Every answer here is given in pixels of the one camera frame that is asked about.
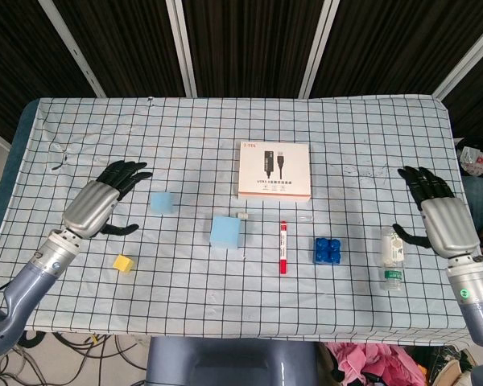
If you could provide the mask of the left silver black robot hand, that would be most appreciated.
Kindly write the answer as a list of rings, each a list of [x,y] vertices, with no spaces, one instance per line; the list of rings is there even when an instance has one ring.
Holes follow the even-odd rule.
[[[118,160],[109,164],[100,175],[89,181],[66,207],[64,226],[81,239],[92,239],[98,233],[128,236],[139,229],[138,224],[118,227],[109,223],[115,207],[144,179],[152,177],[145,171],[145,162]]]

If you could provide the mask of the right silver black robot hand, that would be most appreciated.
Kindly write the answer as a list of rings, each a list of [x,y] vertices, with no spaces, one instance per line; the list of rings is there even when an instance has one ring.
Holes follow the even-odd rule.
[[[480,239],[464,201],[427,168],[404,166],[398,173],[422,216],[426,235],[411,235],[399,224],[392,225],[394,232],[405,243],[430,248],[445,259],[464,255],[475,257]]]

